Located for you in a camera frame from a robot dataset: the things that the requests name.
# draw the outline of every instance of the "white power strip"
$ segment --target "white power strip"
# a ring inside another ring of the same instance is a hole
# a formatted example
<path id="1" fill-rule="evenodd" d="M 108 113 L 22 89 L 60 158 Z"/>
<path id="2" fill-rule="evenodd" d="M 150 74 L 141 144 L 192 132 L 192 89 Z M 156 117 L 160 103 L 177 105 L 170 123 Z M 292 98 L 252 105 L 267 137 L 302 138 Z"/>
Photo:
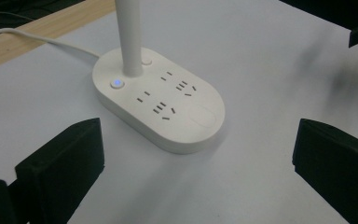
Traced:
<path id="1" fill-rule="evenodd" d="M 121 49 L 95 64 L 92 78 L 103 105 L 158 147 L 199 151 L 223 124 L 225 106 L 209 83 L 150 49 L 142 49 L 143 73 L 123 74 Z"/>

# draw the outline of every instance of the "power cord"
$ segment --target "power cord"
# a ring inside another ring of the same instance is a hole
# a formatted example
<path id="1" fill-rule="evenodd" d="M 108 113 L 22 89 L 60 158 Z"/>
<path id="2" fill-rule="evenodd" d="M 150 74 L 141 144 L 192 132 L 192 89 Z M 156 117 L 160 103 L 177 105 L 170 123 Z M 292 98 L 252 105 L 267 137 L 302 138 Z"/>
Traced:
<path id="1" fill-rule="evenodd" d="M 4 33 L 10 33 L 10 34 L 14 34 L 14 35 L 22 35 L 22 36 L 26 36 L 26 37 L 31 38 L 31 39 L 40 40 L 40 41 L 47 42 L 47 43 L 50 43 L 50 44 L 53 44 L 53 45 L 65 46 L 65 47 L 68 47 L 68 48 L 71 48 L 71 49 L 77 49 L 77 50 L 83 51 L 85 53 L 88 53 L 88 54 L 90 54 L 90 55 L 92 55 L 92 56 L 94 56 L 96 58 L 101 57 L 101 55 L 98 54 L 98 53 L 95 53 L 95 52 L 93 52 L 91 50 L 88 50 L 88 49 L 83 49 L 83 48 L 78 47 L 76 45 L 72 45 L 72 44 L 69 44 L 69 43 L 66 43 L 66 42 L 63 42 L 63 41 L 60 41 L 60 40 L 48 38 L 48 37 L 43 37 L 43 36 L 40 36 L 40 35 L 32 35 L 30 33 L 27 33 L 27 32 L 21 31 L 21 30 L 16 30 L 16 29 L 13 29 L 13 28 L 0 29 L 0 34 L 4 34 Z"/>

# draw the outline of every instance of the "table surface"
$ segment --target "table surface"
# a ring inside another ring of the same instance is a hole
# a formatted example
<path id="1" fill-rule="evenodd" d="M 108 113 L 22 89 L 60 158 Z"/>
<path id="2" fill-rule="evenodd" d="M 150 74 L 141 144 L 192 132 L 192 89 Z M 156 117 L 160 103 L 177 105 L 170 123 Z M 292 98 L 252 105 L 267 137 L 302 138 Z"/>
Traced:
<path id="1" fill-rule="evenodd" d="M 350 32 L 279 1 L 142 0 L 141 10 L 143 46 L 221 93 L 216 144 L 185 156 L 159 149 L 100 104 L 97 59 L 45 44 L 0 65 L 0 179 L 11 183 L 16 164 L 98 117 L 105 169 L 69 223 L 346 223 L 296 174 L 292 153 L 301 118 L 358 137 Z M 116 13 L 59 39 L 118 48 Z"/>

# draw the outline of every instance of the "white pole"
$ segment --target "white pole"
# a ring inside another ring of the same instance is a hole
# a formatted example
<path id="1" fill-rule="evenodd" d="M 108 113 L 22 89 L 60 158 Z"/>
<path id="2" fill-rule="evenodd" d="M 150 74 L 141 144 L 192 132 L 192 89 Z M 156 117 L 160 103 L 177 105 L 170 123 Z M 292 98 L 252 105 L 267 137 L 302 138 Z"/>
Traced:
<path id="1" fill-rule="evenodd" d="M 138 77 L 143 73 L 139 0 L 116 0 L 116 11 L 123 73 L 127 77 Z"/>

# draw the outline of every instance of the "wooden surface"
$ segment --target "wooden surface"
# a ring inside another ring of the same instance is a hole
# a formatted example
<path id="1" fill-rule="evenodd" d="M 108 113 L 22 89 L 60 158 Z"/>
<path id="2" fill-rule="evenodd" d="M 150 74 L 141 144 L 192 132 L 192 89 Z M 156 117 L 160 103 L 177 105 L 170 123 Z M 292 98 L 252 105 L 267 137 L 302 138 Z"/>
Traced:
<path id="1" fill-rule="evenodd" d="M 86 0 L 37 21 L 27 23 L 18 29 L 35 35 L 56 38 L 114 10 L 114 0 Z M 42 44 L 42 42 L 21 36 L 2 34 L 0 35 L 0 64 Z"/>

